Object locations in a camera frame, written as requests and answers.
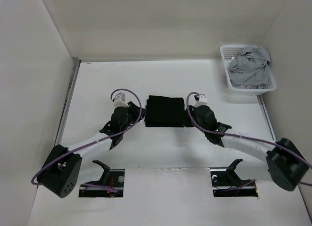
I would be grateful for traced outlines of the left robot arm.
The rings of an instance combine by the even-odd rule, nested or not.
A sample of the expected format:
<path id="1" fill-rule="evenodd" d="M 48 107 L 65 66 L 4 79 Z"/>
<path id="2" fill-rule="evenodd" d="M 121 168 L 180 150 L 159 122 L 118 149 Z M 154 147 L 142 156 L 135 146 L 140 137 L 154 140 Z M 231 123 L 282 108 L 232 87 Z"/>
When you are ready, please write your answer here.
<path id="1" fill-rule="evenodd" d="M 115 107 L 111 119 L 93 137 L 69 147 L 54 146 L 34 180 L 60 198 L 68 196 L 77 184 L 83 159 L 118 146 L 123 134 L 143 120 L 145 113 L 133 102 Z"/>

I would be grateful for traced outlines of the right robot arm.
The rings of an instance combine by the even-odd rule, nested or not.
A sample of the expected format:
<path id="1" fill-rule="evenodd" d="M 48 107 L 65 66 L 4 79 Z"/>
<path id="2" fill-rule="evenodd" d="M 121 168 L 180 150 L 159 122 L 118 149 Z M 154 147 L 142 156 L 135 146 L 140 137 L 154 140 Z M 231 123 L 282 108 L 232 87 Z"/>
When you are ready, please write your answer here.
<path id="1" fill-rule="evenodd" d="M 228 133 L 232 127 L 218 122 L 214 112 L 206 105 L 189 105 L 186 111 L 191 123 L 205 134 L 210 143 L 238 150 L 265 162 L 272 181 L 284 190 L 293 191 L 312 167 L 288 139 L 266 141 Z"/>

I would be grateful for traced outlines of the black tank top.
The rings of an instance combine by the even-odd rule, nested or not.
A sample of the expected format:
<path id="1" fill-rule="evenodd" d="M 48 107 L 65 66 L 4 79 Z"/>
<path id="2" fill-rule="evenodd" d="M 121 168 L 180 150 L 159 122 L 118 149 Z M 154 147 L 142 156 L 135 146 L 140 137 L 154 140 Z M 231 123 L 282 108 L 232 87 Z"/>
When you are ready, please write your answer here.
<path id="1" fill-rule="evenodd" d="M 146 127 L 193 127 L 183 98 L 150 95 L 145 108 Z"/>

